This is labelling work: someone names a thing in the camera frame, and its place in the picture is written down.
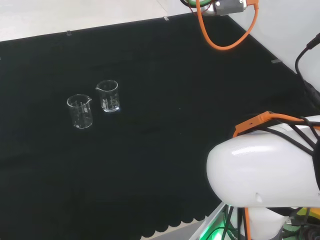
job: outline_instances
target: black wire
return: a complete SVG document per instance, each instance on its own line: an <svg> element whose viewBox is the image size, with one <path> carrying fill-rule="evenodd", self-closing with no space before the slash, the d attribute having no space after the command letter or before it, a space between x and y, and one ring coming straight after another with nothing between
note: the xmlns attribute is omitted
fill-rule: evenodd
<svg viewBox="0 0 320 240"><path fill-rule="evenodd" d="M223 230L223 233L222 233L221 240L225 240L225 236L227 234L227 230L228 230L228 227L229 227L229 223L230 223L230 219L231 219L231 215L232 215L233 210L234 210L234 207L231 206L230 210L229 210L229 213L228 213L228 217L227 217L225 225L224 225L224 230Z"/></svg>
<svg viewBox="0 0 320 240"><path fill-rule="evenodd" d="M241 239L241 223L242 223L242 209L237 208L238 220L237 220L237 230L238 230L238 240Z"/></svg>
<svg viewBox="0 0 320 240"><path fill-rule="evenodd" d="M310 150L309 148L305 147L304 145L302 145L300 142L297 142L296 140L293 140L291 137L285 135L284 133L282 132L279 132L277 130L274 130L274 129L270 129L270 128L262 128L262 127L255 127L253 129L254 131L256 130L260 130L260 131L265 131L265 132L268 132L268 133L271 133L271 134L274 134L274 135L277 135L285 140L287 140L288 142L292 143L293 145L295 145L296 147L300 148L302 151L306 152L307 154L309 155L313 155L313 151Z"/></svg>
<svg viewBox="0 0 320 240"><path fill-rule="evenodd" d="M314 129L314 127L312 126L311 122L306 118L306 117L300 117L301 119L303 119L305 121L305 123L309 126L309 128L311 129L313 135L316 137L317 140L320 140L320 136L317 134L316 130Z"/></svg>
<svg viewBox="0 0 320 240"><path fill-rule="evenodd" d="M296 125L290 124L289 125L297 134L300 135L300 137L303 138L303 140L305 140L310 147L312 147L313 149L316 147L316 144L303 132L301 131Z"/></svg>
<svg viewBox="0 0 320 240"><path fill-rule="evenodd" d="M305 223L305 224L302 224L301 226L312 226L312 227L320 228L320 224L312 224L312 223Z"/></svg>
<svg viewBox="0 0 320 240"><path fill-rule="evenodd" d="M220 227L215 228L215 229L209 234L209 236L208 236L205 240L209 240L209 238L211 237L211 235L214 234L215 231L217 231L217 230L219 230L219 229L225 229L225 227L224 227L224 226L220 226Z"/></svg>
<svg viewBox="0 0 320 240"><path fill-rule="evenodd" d="M298 240L301 239L301 236L304 234L304 227L302 226L300 229L299 229L299 235L298 235Z"/></svg>
<svg viewBox="0 0 320 240"><path fill-rule="evenodd" d="M302 125L302 126L309 126L308 123L304 122L304 121L290 121L290 120L286 120L283 118L272 118L273 120L278 120L281 123L284 124L294 124L294 125ZM320 127L320 122L319 121L308 121L309 124L311 124L311 126L313 127Z"/></svg>
<svg viewBox="0 0 320 240"><path fill-rule="evenodd" d="M303 51L300 53L300 55L296 58L295 65L294 65L295 66L295 71L298 74L298 77L301 80L301 84L302 84L304 89L306 89L306 81L302 77L302 74L301 74L301 72L299 70L299 61L308 50L309 50L308 48L303 49Z"/></svg>
<svg viewBox="0 0 320 240"><path fill-rule="evenodd" d="M305 216L304 216L304 219L303 219L303 224L306 224L308 222L308 218L309 218L309 215L310 215L310 211L311 211L311 208L308 207L306 209L306 213L305 213Z"/></svg>
<svg viewBox="0 0 320 240"><path fill-rule="evenodd" d="M180 0L180 2L183 4L183 5L185 5L185 6L187 6L188 8L190 7L190 8L192 8L192 9L196 9L197 7L196 6L194 6L194 5L189 5L185 0ZM205 6L208 6L209 4L211 4L212 3L212 1L210 1L210 2L208 2L208 3L205 3L205 4L203 4L203 5L201 5L200 4L200 7L202 8L202 7L205 7Z"/></svg>
<svg viewBox="0 0 320 240"><path fill-rule="evenodd" d="M282 235L282 238L283 239L287 239L287 238L290 238L290 237L297 236L299 234L299 232L300 232L299 230L298 231L288 231L288 232L286 232L286 233L284 233Z"/></svg>
<svg viewBox="0 0 320 240"><path fill-rule="evenodd" d="M307 100L310 101L311 106L315 108L317 111L320 107L320 93L312 86L312 84L308 83L304 77L302 76L300 69L299 69L299 61L303 57L303 55L313 47L315 47L317 44L319 44L320 38L318 38L318 35L316 38L314 38L311 42L307 44L307 47L299 54L299 56L295 60L295 71L300 79L301 86L304 89L305 96L307 97Z"/></svg>

